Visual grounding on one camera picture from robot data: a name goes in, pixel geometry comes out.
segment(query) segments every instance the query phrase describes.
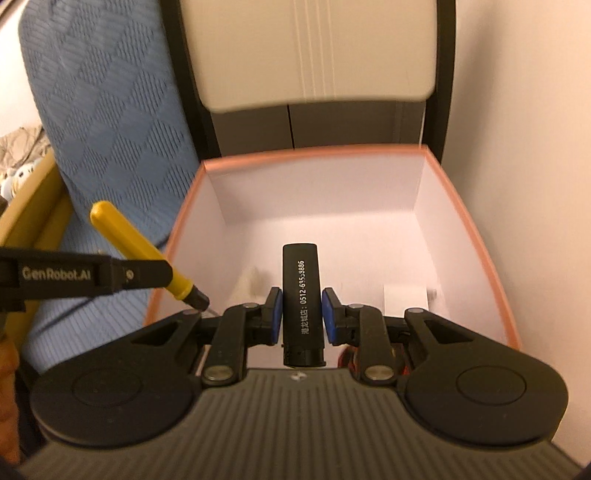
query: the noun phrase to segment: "open box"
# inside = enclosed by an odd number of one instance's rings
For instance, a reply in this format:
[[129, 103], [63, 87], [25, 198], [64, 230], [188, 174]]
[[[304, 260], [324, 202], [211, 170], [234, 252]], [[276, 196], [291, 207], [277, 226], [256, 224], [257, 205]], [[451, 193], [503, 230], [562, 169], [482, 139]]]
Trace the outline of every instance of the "open box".
[[[281, 286], [282, 247], [298, 242], [317, 244], [321, 286], [333, 287], [343, 304], [383, 311], [384, 286], [423, 286], [432, 312], [519, 348], [486, 248], [426, 148], [309, 148], [206, 161], [167, 258], [222, 312], [253, 267], [264, 278], [261, 296]], [[185, 308], [158, 290], [147, 323]], [[327, 344], [328, 366], [340, 350]], [[282, 366], [281, 345], [250, 349], [249, 366]]]

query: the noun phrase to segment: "ribbed gray handle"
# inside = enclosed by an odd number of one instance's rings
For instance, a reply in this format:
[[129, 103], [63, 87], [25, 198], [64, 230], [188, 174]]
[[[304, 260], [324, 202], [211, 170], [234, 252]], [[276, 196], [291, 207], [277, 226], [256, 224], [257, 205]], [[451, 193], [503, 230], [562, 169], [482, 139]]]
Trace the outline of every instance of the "ribbed gray handle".
[[348, 370], [250, 370], [206, 390], [166, 434], [92, 451], [53, 443], [22, 467], [31, 480], [571, 480], [549, 442], [481, 451], [418, 425], [396, 393]]

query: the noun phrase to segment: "yellow screwdriver handle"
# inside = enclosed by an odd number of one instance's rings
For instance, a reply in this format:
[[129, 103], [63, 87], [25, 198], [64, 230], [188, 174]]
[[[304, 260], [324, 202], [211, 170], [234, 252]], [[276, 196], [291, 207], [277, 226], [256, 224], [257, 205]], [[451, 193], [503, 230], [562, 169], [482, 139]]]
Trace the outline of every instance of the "yellow screwdriver handle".
[[[111, 202], [96, 202], [90, 222], [128, 260], [166, 260]], [[192, 288], [193, 282], [173, 267], [173, 279], [166, 289], [174, 298], [184, 300]]]

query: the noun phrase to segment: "white wall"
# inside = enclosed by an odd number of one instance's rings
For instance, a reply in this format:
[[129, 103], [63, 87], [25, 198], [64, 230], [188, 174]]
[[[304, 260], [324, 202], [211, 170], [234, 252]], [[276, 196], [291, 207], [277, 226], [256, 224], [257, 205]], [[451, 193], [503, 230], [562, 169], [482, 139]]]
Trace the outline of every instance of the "white wall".
[[495, 261], [525, 351], [569, 387], [556, 441], [591, 460], [591, 2], [457, 0], [443, 166]]
[[15, 2], [0, 22], [0, 136], [18, 127], [41, 123], [18, 42], [18, 20], [26, 1]]

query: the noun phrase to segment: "chair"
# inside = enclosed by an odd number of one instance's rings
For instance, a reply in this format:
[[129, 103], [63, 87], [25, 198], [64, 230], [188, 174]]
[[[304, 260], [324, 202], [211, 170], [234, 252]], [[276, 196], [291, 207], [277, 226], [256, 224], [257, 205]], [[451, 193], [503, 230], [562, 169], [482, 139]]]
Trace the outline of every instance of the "chair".
[[422, 140], [441, 161], [454, 0], [178, 0], [161, 10], [177, 78], [188, 98], [194, 83], [211, 117], [210, 150]]
[[[90, 225], [98, 200], [166, 243], [199, 158], [158, 10], [154, 0], [30, 0], [24, 10], [25, 68], [73, 208], [54, 248], [117, 255]], [[147, 302], [147, 291], [43, 302], [22, 355], [43, 372], [140, 328]]]
[[[55, 164], [53, 152], [50, 151], [0, 216], [0, 245], [55, 250], [60, 245], [72, 211], [66, 185]], [[8, 336], [0, 338], [0, 390], [5, 400], [2, 403], [3, 415], [0, 422], [1, 437], [4, 439], [1, 453], [11, 461], [16, 461], [19, 454], [18, 446], [7, 444], [11, 436], [16, 439], [14, 427], [17, 414], [13, 410], [13, 415], [7, 416], [6, 412], [15, 407], [15, 404], [9, 406], [9, 399], [15, 398], [15, 389], [20, 414], [18, 430], [21, 453], [25, 456], [33, 453], [42, 442], [28, 405], [28, 381], [33, 379], [23, 362], [19, 374], [15, 376], [17, 352], [25, 341], [39, 307], [38, 301], [25, 303], [26, 312], [7, 315], [5, 330]]]

